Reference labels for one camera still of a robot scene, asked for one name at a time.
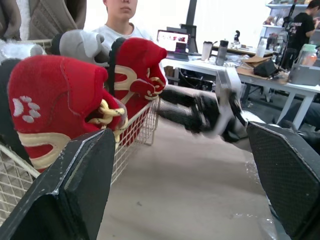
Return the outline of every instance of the laptop screen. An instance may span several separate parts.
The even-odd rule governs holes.
[[[166,49],[169,52],[188,52],[188,40],[188,34],[165,30],[158,31],[157,41],[159,46]]]

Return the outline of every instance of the cardboard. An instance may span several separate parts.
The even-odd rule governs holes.
[[[253,78],[257,78],[257,79],[263,79],[263,80],[268,80],[268,81],[273,81],[273,82],[277,82],[279,84],[287,84],[288,83],[288,74],[284,73],[284,72],[280,72],[279,75],[283,76],[283,78],[280,78],[278,80],[274,80],[274,79],[270,79],[268,77],[262,77],[262,76],[258,76],[254,74],[254,70],[253,69],[246,69],[243,67],[237,67],[236,69],[238,74],[241,75],[245,75],[245,76],[249,76],[249,77],[253,77]]]
[[[242,62],[246,64],[255,64],[255,63],[264,62],[266,60],[269,60],[270,58],[271,56],[268,56],[268,57],[253,56],[253,57],[250,57],[249,59],[242,60]]]

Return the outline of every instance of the plastic container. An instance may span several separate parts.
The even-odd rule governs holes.
[[[228,51],[228,44],[229,42],[227,40],[221,40],[220,46],[218,50],[218,55],[215,60],[215,64],[217,66],[223,66],[226,60],[227,51]]]
[[[256,50],[256,56],[263,58],[265,56],[266,53],[266,49],[267,49],[267,43],[264,39],[261,39],[261,41],[259,42],[258,48]]]
[[[205,41],[203,43],[203,48],[202,48],[202,55],[201,55],[201,60],[206,61],[210,58],[211,51],[212,51],[212,46],[213,43],[212,41]]]
[[[281,53],[281,46],[280,46],[280,44],[278,43],[277,45],[276,45],[276,47],[274,48],[274,51],[276,52],[276,53]]]
[[[303,45],[297,64],[304,66],[313,66],[317,61],[317,50],[316,45],[305,44]]]

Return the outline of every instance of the black t-shirt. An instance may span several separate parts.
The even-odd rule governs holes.
[[[315,30],[314,19],[305,12],[299,13],[290,27],[290,38],[288,48],[296,49],[298,53],[304,44],[308,44],[310,38],[306,33]]]

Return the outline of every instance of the man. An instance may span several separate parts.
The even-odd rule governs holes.
[[[312,0],[305,12],[299,13],[293,20],[290,27],[288,49],[296,50],[296,57],[299,55],[304,44],[308,44],[310,37],[315,33],[320,21],[314,17],[320,11],[320,0]]]
[[[297,103],[288,110],[284,118],[279,122],[280,127],[291,127],[291,123],[295,120],[295,117],[300,109],[301,104],[302,103]],[[317,129],[320,129],[320,103],[311,103],[302,123],[306,123],[316,127]]]
[[[143,38],[152,40],[144,30],[130,22],[136,13],[138,0],[103,0],[108,12],[108,20],[105,25],[94,30],[104,36],[103,44],[109,49],[117,38]]]

